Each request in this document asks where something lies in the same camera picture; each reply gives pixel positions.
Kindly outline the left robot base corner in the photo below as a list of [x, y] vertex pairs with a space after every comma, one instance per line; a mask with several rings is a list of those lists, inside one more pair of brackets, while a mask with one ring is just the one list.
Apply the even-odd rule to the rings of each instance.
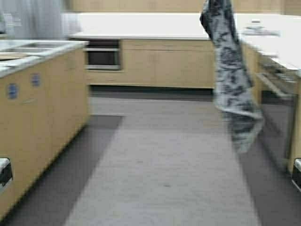
[[13, 178], [12, 167], [10, 159], [1, 158], [0, 159], [0, 192], [2, 193]]

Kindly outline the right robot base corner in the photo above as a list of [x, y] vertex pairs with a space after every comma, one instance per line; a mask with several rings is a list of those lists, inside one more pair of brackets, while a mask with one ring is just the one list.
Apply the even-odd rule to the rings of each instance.
[[301, 159], [300, 158], [294, 160], [292, 183], [296, 186], [296, 188], [299, 191], [301, 190]]

